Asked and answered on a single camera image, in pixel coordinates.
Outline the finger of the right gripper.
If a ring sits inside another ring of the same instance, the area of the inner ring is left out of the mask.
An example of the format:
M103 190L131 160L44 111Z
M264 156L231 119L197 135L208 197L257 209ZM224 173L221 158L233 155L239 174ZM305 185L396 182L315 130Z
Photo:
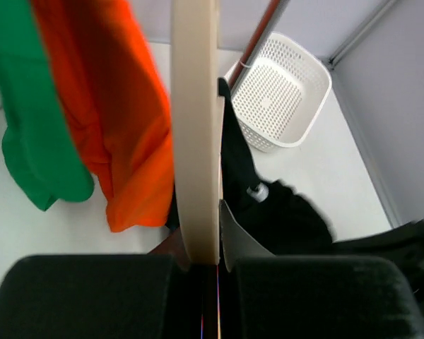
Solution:
M335 242L334 253L379 256L395 263L424 311L424 220L380 234Z

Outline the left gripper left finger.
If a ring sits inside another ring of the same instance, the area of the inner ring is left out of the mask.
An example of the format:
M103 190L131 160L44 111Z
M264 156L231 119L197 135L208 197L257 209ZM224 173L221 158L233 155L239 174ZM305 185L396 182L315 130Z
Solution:
M0 338L183 338L169 256L28 256L0 285Z

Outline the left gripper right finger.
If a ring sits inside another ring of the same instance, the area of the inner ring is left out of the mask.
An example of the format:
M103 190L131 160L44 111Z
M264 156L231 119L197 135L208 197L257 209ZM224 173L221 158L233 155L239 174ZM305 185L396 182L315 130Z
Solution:
M424 338L404 274L376 256L274 256L220 202L223 338Z

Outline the black t shirt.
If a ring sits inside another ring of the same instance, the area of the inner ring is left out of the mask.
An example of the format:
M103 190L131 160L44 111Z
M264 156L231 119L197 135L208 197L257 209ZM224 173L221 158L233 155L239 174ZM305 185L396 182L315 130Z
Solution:
M303 195L257 173L231 103L227 81L218 79L225 100L221 140L223 198L236 222L275 255L316 254L331 248L325 219Z

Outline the green t shirt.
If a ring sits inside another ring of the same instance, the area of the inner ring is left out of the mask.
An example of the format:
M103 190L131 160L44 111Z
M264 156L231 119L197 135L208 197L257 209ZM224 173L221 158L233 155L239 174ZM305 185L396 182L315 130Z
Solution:
M29 1L0 1L0 96L4 161L28 199L40 210L88 200L93 178L64 120Z

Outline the beige hanger of black shirt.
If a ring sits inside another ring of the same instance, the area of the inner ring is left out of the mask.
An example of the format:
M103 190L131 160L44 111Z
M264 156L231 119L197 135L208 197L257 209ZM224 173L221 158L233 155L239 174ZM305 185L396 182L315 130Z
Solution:
M173 1L172 137L175 190L191 262L219 262L220 147L224 99L218 94L218 1Z

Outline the orange t shirt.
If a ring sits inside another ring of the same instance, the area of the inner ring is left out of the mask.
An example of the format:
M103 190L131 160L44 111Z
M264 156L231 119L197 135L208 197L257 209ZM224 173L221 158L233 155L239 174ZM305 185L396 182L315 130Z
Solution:
M33 1L77 151L110 229L161 227L174 189L169 97L126 1Z

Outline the white perforated basket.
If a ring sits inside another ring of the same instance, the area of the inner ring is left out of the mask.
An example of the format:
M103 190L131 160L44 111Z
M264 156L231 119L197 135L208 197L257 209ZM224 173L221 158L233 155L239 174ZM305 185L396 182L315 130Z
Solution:
M272 32L232 94L248 144L265 153L299 146L331 87L320 60L289 37Z

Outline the metal clothes rack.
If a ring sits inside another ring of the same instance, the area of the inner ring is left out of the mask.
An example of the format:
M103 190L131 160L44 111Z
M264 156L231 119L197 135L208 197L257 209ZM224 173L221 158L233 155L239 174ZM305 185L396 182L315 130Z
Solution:
M269 2L242 56L236 63L231 77L228 79L232 94L239 88L245 74L251 68L259 50L264 46L266 38L271 34L273 27L277 24L289 2L289 0L271 0Z

